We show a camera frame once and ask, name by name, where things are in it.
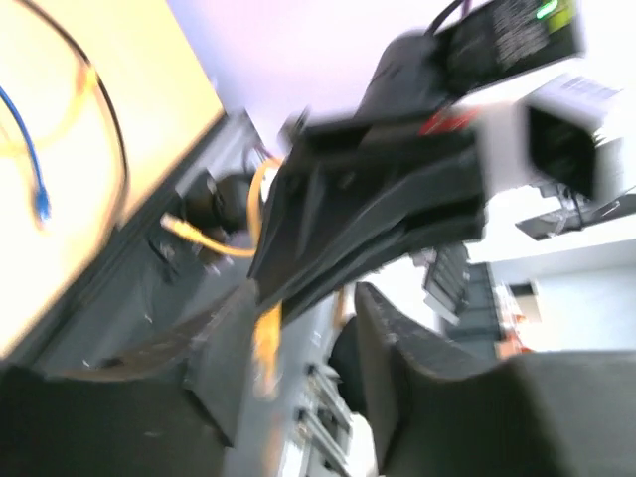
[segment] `gray panel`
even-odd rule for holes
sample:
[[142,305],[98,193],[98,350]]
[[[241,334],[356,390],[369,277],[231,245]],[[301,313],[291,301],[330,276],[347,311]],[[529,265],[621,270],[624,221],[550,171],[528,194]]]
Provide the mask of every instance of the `gray panel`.
[[[307,389],[306,367],[321,363],[332,340],[335,299],[330,295],[301,318],[290,323],[282,333],[280,360],[282,375],[278,397],[273,401],[257,398],[252,393],[252,376],[246,386],[242,412],[238,423],[237,445],[229,449],[224,477],[274,477],[282,465],[285,475],[302,475],[309,448],[295,437],[295,411],[300,406],[315,407],[316,399]],[[297,450],[299,459],[292,455]],[[294,473],[291,468],[298,467]]]

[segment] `desk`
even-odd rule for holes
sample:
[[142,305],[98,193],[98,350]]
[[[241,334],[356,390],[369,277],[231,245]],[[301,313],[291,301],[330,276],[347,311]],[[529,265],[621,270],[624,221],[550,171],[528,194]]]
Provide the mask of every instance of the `desk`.
[[[41,0],[86,50],[121,122],[130,165],[123,220],[144,202],[223,108],[165,2]],[[81,64],[18,2],[0,2],[0,81],[32,135],[55,128],[75,94]],[[20,135],[6,108],[0,125]],[[0,357],[6,356],[103,246],[121,167],[98,93],[69,134],[39,152],[53,217],[36,227],[26,157],[0,157],[4,228]]]

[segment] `cable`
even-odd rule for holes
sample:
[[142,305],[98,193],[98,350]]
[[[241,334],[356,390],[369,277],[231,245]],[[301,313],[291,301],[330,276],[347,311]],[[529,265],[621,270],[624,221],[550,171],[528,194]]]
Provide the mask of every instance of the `cable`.
[[24,138],[24,142],[26,143],[27,150],[29,151],[29,157],[31,158],[31,164],[33,166],[33,173],[36,179],[34,207],[40,225],[45,225],[51,218],[51,203],[49,202],[49,194],[47,193],[44,178],[42,177],[42,170],[40,169],[40,162],[38,161],[38,155],[36,154],[36,147],[33,144],[33,139],[31,139],[31,135],[27,130],[27,126],[24,123],[20,112],[18,112],[15,104],[2,87],[0,87],[0,98],[2,98],[2,101],[7,105],[9,111],[11,111],[11,115],[18,124],[22,137]]
[[439,27],[441,27],[441,24],[444,23],[448,19],[448,17],[450,17],[451,13],[457,10],[463,2],[464,0],[453,0],[450,5],[444,8],[441,13],[437,15],[437,17],[435,17],[435,19],[432,21],[432,23],[428,27],[428,30],[426,30],[426,35],[434,35],[437,30],[439,30]]
[[[256,170],[249,185],[247,194],[247,227],[254,248],[235,248],[219,243],[185,221],[169,214],[161,218],[161,226],[173,234],[205,246],[215,252],[237,257],[252,257],[258,245],[261,232],[260,188],[265,172],[270,168],[278,168],[281,161],[268,157]],[[344,288],[339,291],[336,315],[342,321],[345,306]],[[273,398],[277,385],[277,354],[280,346],[280,326],[282,321],[282,301],[260,315],[253,333],[253,358],[258,365],[254,388],[260,396]]]
[[[47,25],[55,30],[58,35],[60,35],[62,39],[69,45],[69,47],[76,52],[76,54],[81,58],[85,65],[88,68],[93,69],[92,61],[83,50],[83,48],[80,46],[80,44],[51,15],[49,15],[45,10],[43,10],[32,0],[18,0],[18,2],[29,9],[36,16],[40,17],[41,20],[43,20]],[[110,98],[110,94],[108,94],[108,90],[106,89],[106,86],[104,85],[101,78],[97,74],[95,75],[97,76],[97,86],[99,87],[99,91],[101,92],[103,100],[106,103],[106,108],[108,109],[108,114],[110,115],[110,119],[112,121],[112,126],[114,128],[117,144],[119,147],[119,158],[121,160],[121,186],[115,199],[115,205],[110,213],[110,217],[108,218],[107,222],[108,228],[113,231],[115,228],[117,228],[118,222],[121,219],[123,209],[126,205],[126,199],[128,198],[128,189],[130,188],[130,168],[128,165],[128,157],[126,155],[126,148],[123,140],[123,133],[121,131],[121,125],[119,124],[119,119],[117,117],[115,107],[112,103],[112,99]]]
[[[97,82],[97,72],[93,67],[88,67],[83,78],[81,91],[73,97],[73,101],[62,120],[52,132],[47,134],[45,137],[34,141],[37,149],[43,149],[50,146],[67,135],[71,126],[77,122],[81,111],[88,101],[88,98],[97,86]],[[24,142],[9,142],[8,144],[0,146],[0,156],[17,156],[28,152],[26,149]]]

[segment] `black electronic device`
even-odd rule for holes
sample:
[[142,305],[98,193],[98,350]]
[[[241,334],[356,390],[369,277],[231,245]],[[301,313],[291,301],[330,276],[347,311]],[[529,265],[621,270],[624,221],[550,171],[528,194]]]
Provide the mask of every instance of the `black electronic device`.
[[446,87],[462,96],[582,52],[574,0],[493,0],[438,34]]
[[253,174],[215,179],[208,171],[193,182],[184,198],[183,215],[202,231],[221,228],[226,234],[247,230],[247,195]]
[[576,75],[525,97],[533,164],[600,208],[636,186],[623,91]]

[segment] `black cable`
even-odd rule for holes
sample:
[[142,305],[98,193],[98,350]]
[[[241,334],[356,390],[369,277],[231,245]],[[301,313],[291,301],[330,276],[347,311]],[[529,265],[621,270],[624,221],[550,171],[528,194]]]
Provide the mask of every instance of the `black cable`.
[[463,3],[464,0],[453,0],[450,5],[444,8],[441,13],[435,17],[428,27],[428,30],[426,30],[426,35],[434,35],[437,30],[439,30],[439,27],[441,27],[441,24],[444,23],[455,10],[461,7]]
[[[32,0],[18,0],[18,3],[21,3],[24,7],[29,9],[36,16],[40,17],[47,25],[49,25],[53,30],[58,33],[62,37],[62,39],[71,47],[71,49],[81,58],[81,60],[85,63],[85,65],[89,68],[94,68],[92,61],[80,46],[80,44],[71,36],[71,34],[60,25],[51,15],[49,15],[45,10],[43,10],[39,5],[34,3]],[[110,119],[112,121],[112,126],[115,130],[115,136],[117,138],[117,144],[119,147],[119,158],[121,160],[121,170],[122,170],[122,180],[121,187],[119,188],[117,198],[115,201],[115,205],[110,213],[110,217],[108,219],[108,225],[111,232],[114,232],[116,229],[121,228],[121,224],[119,224],[119,220],[121,219],[123,209],[126,205],[126,199],[128,198],[128,190],[130,188],[130,167],[128,164],[128,157],[126,155],[126,147],[123,140],[123,133],[121,131],[121,125],[119,124],[119,119],[117,117],[117,113],[115,111],[115,107],[112,103],[112,99],[110,98],[110,94],[108,94],[108,90],[104,85],[103,81],[97,75],[97,86],[99,87],[99,91],[103,96],[103,100],[106,103],[106,107],[108,108],[108,114],[110,115]]]

